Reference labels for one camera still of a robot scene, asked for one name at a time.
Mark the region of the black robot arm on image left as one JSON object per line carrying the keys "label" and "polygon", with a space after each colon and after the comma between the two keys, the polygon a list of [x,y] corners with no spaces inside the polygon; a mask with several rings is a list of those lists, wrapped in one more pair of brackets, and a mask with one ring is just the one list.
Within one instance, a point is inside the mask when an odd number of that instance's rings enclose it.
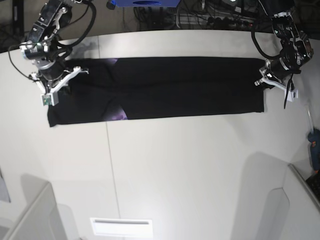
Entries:
{"label": "black robot arm on image left", "polygon": [[[83,34],[73,43],[62,44],[58,40],[61,31],[72,26],[76,21],[72,19],[73,4],[85,5],[91,10],[90,22]],[[23,57],[36,66],[37,71],[29,75],[18,72],[35,82],[43,95],[58,92],[69,80],[84,70],[80,66],[68,68],[65,59],[72,53],[92,29],[97,15],[97,9],[91,0],[50,0],[42,7],[39,17],[33,24],[24,42],[8,47],[9,61],[11,50],[19,48]]]}

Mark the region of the black robot arm on image right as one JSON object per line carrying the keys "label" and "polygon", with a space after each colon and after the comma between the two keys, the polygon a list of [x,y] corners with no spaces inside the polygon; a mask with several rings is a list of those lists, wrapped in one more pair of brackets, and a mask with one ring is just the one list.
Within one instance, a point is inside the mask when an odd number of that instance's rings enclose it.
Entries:
{"label": "black robot arm on image right", "polygon": [[308,36],[301,29],[293,0],[260,0],[259,4],[271,20],[273,33],[280,40],[282,49],[277,55],[266,54],[256,39],[258,24],[254,23],[251,39],[265,58],[265,65],[259,70],[262,78],[254,84],[279,89],[283,87],[285,91],[293,93],[296,90],[293,76],[301,73],[301,67],[312,59],[314,50]]}

